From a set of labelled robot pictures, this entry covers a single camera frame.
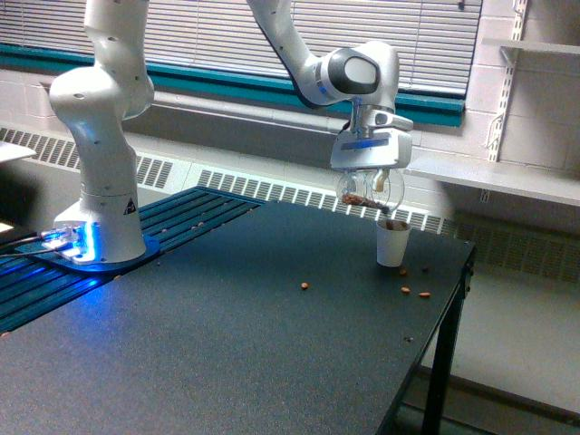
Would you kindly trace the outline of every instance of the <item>vent grille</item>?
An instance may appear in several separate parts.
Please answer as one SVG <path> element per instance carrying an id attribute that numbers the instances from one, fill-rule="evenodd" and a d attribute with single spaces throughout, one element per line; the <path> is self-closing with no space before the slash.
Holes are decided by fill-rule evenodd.
<path id="1" fill-rule="evenodd" d="M 31 159 L 48 165 L 68 169 L 79 169 L 81 166 L 78 151 L 72 141 L 7 128 L 0 129 L 0 140 L 34 150 L 36 155 Z M 170 161 L 137 156 L 137 183 L 164 189 L 172 168 L 173 163 Z"/>
<path id="2" fill-rule="evenodd" d="M 385 218 L 375 209 L 346 206 L 334 195 L 217 171 L 202 170 L 198 185 L 266 201 L 282 200 L 322 208 L 370 220 Z M 403 220 L 418 230 L 475 242 L 478 247 L 478 261 L 482 263 L 570 283 L 580 281 L 580 246 L 574 241 L 554 242 L 531 231 L 529 234 L 511 233 L 491 226 L 456 222 L 405 207 L 399 208 L 394 215 L 396 219 Z"/>

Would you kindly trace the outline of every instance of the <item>white shelf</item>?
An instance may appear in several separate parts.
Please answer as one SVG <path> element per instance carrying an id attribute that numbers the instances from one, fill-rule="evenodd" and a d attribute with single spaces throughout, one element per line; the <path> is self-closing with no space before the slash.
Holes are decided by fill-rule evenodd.
<path id="1" fill-rule="evenodd" d="M 580 207 L 580 175 L 413 150 L 405 174 Z"/>
<path id="2" fill-rule="evenodd" d="M 13 143 L 3 142 L 0 140 L 0 163 L 5 161 L 24 159 L 36 154 L 30 148 L 14 145 Z"/>
<path id="3" fill-rule="evenodd" d="M 525 52 L 571 54 L 580 56 L 580 46 L 578 45 L 539 43 L 535 41 L 512 41 L 511 39 L 496 38 L 483 38 L 481 43 L 484 45 L 495 45 L 499 47 L 502 54 L 510 64 L 514 63 L 516 52 L 520 50 Z"/>

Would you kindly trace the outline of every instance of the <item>metal table leg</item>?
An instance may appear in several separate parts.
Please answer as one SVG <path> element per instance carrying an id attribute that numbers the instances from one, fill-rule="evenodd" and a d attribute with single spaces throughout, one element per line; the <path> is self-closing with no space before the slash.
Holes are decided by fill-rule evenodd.
<path id="1" fill-rule="evenodd" d="M 424 435 L 438 434 L 440 429 L 445 393 L 447 392 L 455 342 L 457 341 L 459 319 L 463 308 L 463 300 L 465 299 L 466 280 L 462 279 L 461 281 L 462 288 L 456 293 L 439 329 L 421 430 Z"/>

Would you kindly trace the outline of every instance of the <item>white cup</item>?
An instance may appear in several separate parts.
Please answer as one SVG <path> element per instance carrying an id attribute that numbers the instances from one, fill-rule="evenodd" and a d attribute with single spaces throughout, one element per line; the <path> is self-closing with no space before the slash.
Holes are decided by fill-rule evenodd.
<path id="1" fill-rule="evenodd" d="M 400 221 L 377 222 L 377 263 L 381 266 L 398 267 L 407 249 L 411 226 Z"/>

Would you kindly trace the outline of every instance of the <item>robotic arm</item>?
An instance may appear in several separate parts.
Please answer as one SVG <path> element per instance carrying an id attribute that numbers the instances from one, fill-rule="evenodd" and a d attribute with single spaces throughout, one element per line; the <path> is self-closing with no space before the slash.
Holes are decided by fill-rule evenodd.
<path id="1" fill-rule="evenodd" d="M 331 167 L 366 171 L 365 197 L 383 192 L 389 169 L 411 160 L 413 123 L 394 114 L 399 86 L 399 57 L 386 43 L 370 41 L 317 57 L 296 31 L 291 0 L 247 0 L 267 41 L 290 73 L 301 99 L 310 107 L 350 101 L 349 124 L 333 146 Z"/>
<path id="2" fill-rule="evenodd" d="M 135 151 L 121 121 L 153 101 L 143 57 L 149 0 L 87 0 L 84 28 L 95 64 L 57 77 L 50 90 L 56 115 L 70 129 L 81 161 L 81 199 L 54 221 L 68 237 L 45 243 L 80 265 L 121 263 L 145 250 L 137 207 Z"/>

